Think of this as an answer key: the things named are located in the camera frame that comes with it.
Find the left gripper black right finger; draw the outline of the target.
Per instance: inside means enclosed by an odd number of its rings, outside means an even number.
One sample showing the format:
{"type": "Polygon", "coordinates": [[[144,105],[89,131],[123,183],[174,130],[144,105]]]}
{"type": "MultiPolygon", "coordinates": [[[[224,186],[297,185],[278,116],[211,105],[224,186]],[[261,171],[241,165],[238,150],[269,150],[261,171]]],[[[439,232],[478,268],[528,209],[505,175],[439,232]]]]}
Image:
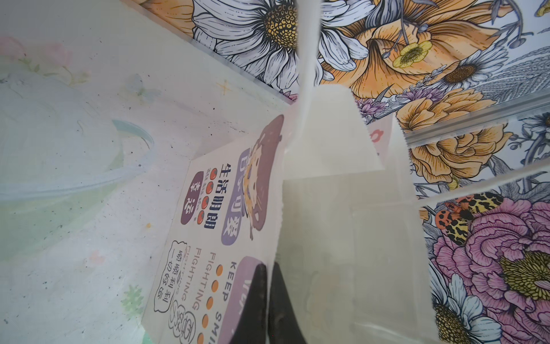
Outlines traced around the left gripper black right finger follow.
{"type": "Polygon", "coordinates": [[[270,344],[306,344],[278,262],[274,263],[268,309],[270,344]]]}

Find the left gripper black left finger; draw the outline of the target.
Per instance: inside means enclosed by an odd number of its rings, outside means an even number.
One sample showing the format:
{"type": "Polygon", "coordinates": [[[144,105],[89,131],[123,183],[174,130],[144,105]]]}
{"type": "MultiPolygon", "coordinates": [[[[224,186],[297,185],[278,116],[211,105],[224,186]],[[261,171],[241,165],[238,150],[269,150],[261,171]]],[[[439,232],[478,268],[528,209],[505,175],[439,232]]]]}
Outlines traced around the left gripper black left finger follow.
{"type": "Polygon", "coordinates": [[[266,265],[257,265],[241,318],[230,344],[265,344],[267,282],[266,265]]]}

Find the white printed paper bag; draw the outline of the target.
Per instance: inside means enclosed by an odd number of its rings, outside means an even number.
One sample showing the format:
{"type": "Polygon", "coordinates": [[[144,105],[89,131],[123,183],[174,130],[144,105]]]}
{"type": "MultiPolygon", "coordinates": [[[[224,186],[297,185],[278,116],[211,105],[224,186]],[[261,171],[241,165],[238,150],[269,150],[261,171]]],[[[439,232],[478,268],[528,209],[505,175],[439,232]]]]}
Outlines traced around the white printed paper bag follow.
{"type": "Polygon", "coordinates": [[[194,160],[142,324],[229,343],[278,262],[307,343],[548,343],[549,112],[405,134],[549,94],[548,1],[141,7],[294,102],[194,160]]]}

